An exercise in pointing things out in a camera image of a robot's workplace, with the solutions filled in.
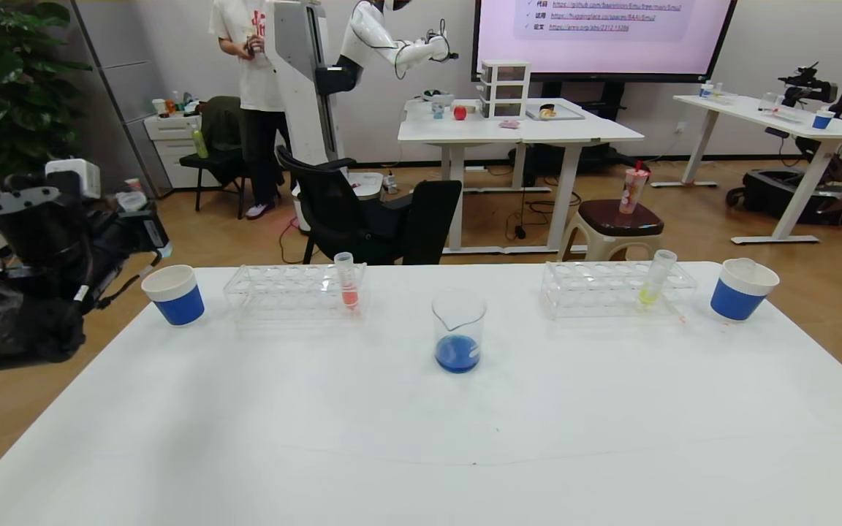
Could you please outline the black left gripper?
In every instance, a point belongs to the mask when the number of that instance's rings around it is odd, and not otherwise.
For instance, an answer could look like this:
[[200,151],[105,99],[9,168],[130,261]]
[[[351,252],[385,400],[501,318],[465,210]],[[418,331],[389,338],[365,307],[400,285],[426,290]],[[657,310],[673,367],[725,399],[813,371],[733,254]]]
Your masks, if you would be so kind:
[[94,212],[94,239],[100,247],[124,254],[163,252],[170,245],[153,202],[141,210]]

